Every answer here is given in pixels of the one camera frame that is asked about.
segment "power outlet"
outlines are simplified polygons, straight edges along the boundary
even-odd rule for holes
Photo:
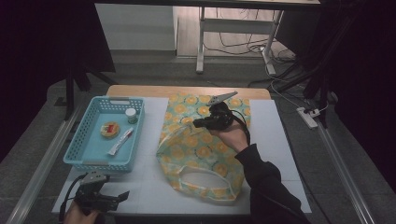
[[[310,129],[314,129],[318,127],[318,124],[316,121],[314,121],[314,119],[312,119],[311,115],[309,115],[309,113],[305,114],[305,108],[303,107],[299,107],[297,108],[297,112],[300,114],[300,116],[303,118],[303,120],[305,121],[306,125],[308,125],[308,127]]]

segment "black sleeve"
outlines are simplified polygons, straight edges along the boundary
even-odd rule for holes
[[[276,166],[262,161],[253,144],[235,156],[244,166],[251,187],[250,213],[255,223],[309,223],[301,202],[282,184]]]

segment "wooden floor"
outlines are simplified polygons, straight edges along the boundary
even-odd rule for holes
[[[197,55],[200,13],[201,9],[198,7],[177,7],[177,56],[195,57]],[[273,10],[214,7],[205,9],[206,18],[271,21],[273,14]],[[204,54],[205,56],[261,57],[258,49],[252,48],[265,44],[267,37],[268,35],[205,33]],[[272,46],[274,54],[282,49],[285,47],[278,42]]]

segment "hand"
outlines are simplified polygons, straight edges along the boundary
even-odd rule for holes
[[[227,147],[232,148],[235,152],[241,152],[248,147],[247,137],[236,120],[226,130],[209,130],[209,132],[217,136]]]
[[[79,206],[73,201],[64,217],[64,224],[93,224],[99,211],[93,210],[87,216],[82,213]]]

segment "blue plastic basket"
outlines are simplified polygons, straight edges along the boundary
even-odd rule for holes
[[[128,122],[125,115],[127,108],[136,110],[137,123],[130,124]],[[143,99],[93,97],[64,155],[64,162],[72,164],[79,171],[101,170],[105,174],[130,173],[144,117]],[[106,139],[100,133],[102,125],[109,121],[115,121],[120,125],[120,133],[113,139]],[[132,136],[122,145],[115,156],[109,155],[107,152],[131,127],[134,128]]]

